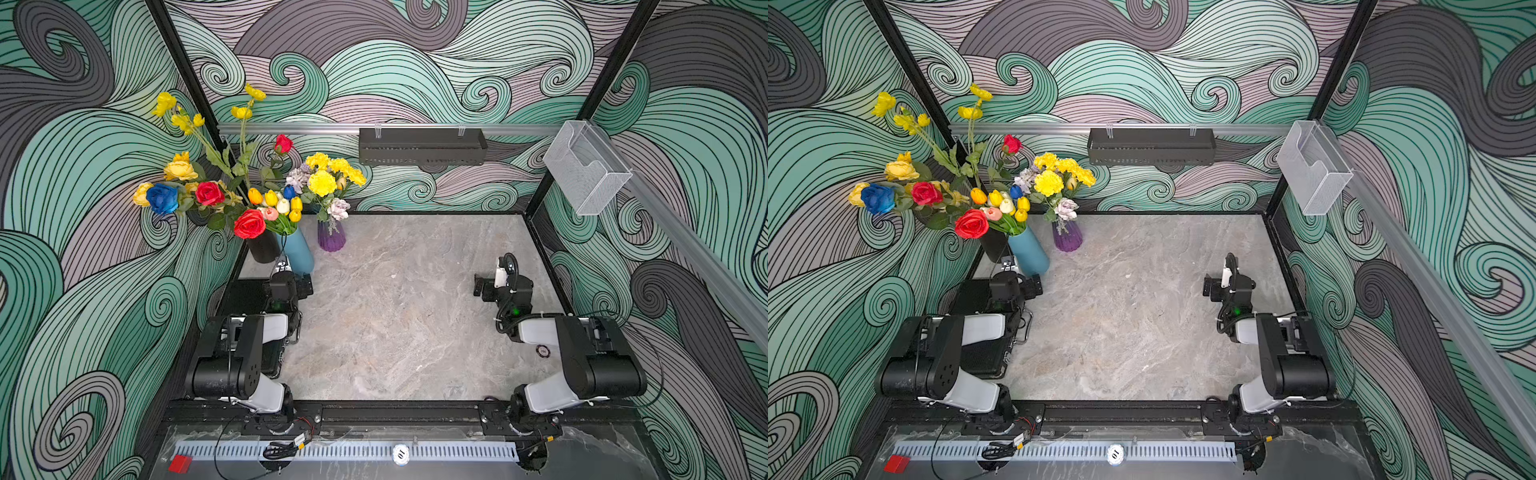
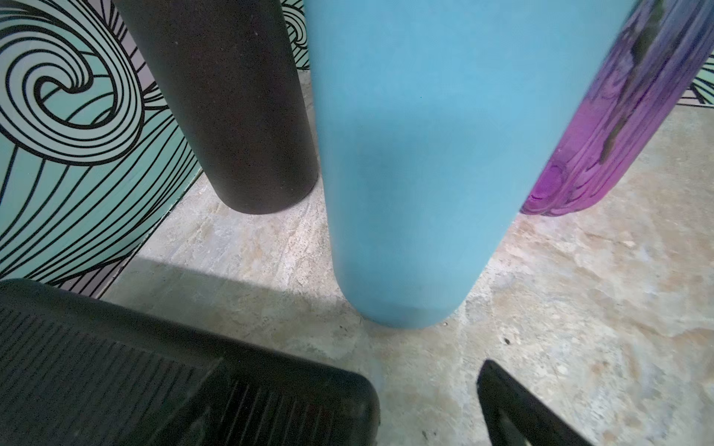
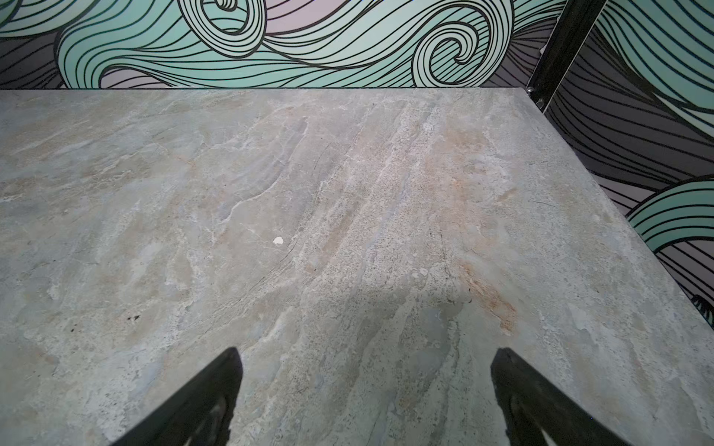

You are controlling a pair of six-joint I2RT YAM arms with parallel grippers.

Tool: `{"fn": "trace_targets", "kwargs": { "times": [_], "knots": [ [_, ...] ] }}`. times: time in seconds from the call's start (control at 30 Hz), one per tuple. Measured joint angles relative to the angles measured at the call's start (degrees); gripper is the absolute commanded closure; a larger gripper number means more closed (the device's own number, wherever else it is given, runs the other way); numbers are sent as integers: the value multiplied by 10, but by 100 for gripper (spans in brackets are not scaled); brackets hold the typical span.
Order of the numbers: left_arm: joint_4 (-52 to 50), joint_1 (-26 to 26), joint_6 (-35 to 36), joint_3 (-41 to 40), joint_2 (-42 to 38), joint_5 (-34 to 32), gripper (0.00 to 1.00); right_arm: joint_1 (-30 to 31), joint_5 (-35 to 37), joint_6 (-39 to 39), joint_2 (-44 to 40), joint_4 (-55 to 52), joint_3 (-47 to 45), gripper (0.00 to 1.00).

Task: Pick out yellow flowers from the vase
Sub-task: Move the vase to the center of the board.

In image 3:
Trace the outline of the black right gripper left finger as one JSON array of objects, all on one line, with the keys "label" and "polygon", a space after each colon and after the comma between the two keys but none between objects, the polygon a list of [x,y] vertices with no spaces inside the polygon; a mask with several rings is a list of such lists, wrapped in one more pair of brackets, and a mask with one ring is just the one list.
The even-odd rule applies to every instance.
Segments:
[{"label": "black right gripper left finger", "polygon": [[225,349],[113,444],[227,444],[242,378],[243,364],[238,350]]}]

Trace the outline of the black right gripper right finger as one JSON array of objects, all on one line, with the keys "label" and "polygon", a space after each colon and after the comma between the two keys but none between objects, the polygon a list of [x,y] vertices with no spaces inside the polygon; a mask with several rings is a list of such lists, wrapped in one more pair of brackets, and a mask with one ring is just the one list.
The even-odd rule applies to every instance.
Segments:
[{"label": "black right gripper right finger", "polygon": [[626,445],[512,349],[490,366],[511,445]]}]

